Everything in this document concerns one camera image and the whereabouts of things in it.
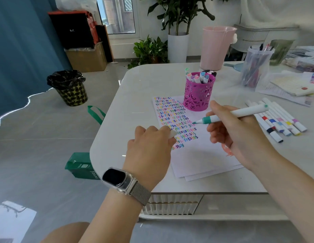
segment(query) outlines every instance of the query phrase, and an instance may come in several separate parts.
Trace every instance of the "metal mesh watch strap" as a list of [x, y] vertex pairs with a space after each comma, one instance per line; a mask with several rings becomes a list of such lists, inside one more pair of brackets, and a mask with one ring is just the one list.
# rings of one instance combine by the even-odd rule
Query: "metal mesh watch strap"
[[129, 194], [135, 197], [144, 206], [146, 206], [151, 196], [151, 192], [138, 181], [135, 183]]

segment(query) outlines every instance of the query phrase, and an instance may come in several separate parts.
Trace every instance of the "bag handle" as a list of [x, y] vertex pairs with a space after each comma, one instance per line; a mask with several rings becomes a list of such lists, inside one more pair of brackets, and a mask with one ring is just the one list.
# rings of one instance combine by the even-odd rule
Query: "bag handle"
[[[94, 112], [91, 108], [93, 106], [87, 106], [87, 112], [99, 123], [99, 124], [102, 124], [103, 120], [98, 116], [98, 114], [96, 112]], [[100, 113], [103, 115], [103, 117], [105, 118], [106, 114], [101, 110], [99, 109], [97, 106], [94, 106], [96, 107]]]

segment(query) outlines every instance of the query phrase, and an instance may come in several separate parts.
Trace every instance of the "table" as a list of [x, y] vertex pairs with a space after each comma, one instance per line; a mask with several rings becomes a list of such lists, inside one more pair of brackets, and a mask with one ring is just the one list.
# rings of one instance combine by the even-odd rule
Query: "table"
[[[185, 68], [201, 71], [199, 63], [142, 65], [129, 70], [116, 93], [90, 149], [90, 159], [102, 178], [109, 167], [122, 168], [129, 139], [135, 127], [159, 126], [152, 97], [184, 94]], [[293, 71], [280, 65], [272, 72]], [[240, 85], [240, 73], [231, 67], [217, 71], [212, 96], [222, 105], [246, 107], [245, 100], [259, 101], [265, 95]], [[301, 136], [283, 137], [272, 145], [314, 178], [314, 106], [308, 108], [287, 100], [275, 100], [309, 130]], [[150, 203], [140, 217], [148, 219], [287, 220], [252, 172], [245, 168], [186, 182], [175, 178], [171, 166], [152, 191]]]

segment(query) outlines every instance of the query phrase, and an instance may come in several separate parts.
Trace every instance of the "pink plastic container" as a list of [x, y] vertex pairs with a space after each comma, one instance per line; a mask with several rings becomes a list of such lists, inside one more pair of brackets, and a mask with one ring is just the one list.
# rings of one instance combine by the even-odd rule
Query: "pink plastic container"
[[[199, 76], [200, 72], [192, 73], [192, 75]], [[197, 84], [186, 78], [183, 104], [188, 110], [200, 112], [208, 108], [213, 84], [216, 81], [216, 78], [210, 73], [206, 73], [206, 75], [209, 75], [209, 82], [207, 84]]]
[[237, 28], [230, 26], [210, 26], [203, 28], [200, 67], [204, 70], [220, 70]]

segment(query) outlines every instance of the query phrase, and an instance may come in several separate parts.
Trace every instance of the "smartwatch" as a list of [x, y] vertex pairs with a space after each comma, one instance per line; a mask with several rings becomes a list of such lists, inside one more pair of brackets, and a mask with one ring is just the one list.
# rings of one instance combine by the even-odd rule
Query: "smartwatch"
[[124, 170], [110, 167], [103, 174], [102, 180], [108, 187], [136, 198], [144, 206], [150, 199], [151, 192], [142, 186], [133, 175]]

